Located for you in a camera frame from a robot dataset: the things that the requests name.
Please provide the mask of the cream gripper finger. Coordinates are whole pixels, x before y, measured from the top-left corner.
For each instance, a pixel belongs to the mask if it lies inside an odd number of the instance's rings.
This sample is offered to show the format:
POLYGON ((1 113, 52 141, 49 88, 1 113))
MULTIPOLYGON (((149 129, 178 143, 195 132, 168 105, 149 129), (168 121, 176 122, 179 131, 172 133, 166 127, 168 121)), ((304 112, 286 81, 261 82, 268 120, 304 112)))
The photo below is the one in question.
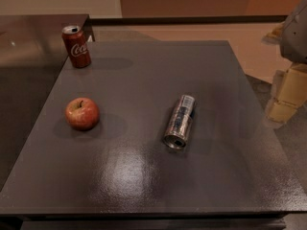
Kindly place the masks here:
POLYGON ((272 30, 266 33, 262 41, 268 44, 279 44, 283 33, 284 23, 276 25, 272 30))
POLYGON ((286 71, 276 71, 265 110, 267 118, 286 124, 306 102, 307 64, 293 63, 286 71))

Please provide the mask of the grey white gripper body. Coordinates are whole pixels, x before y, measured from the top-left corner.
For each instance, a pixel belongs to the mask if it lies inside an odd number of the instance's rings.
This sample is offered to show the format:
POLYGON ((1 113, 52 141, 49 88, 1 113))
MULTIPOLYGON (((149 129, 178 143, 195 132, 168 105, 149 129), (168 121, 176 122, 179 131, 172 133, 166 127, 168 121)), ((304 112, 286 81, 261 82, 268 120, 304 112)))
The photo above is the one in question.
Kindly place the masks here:
POLYGON ((307 0, 301 0, 286 18, 280 53, 291 62, 307 63, 307 0))

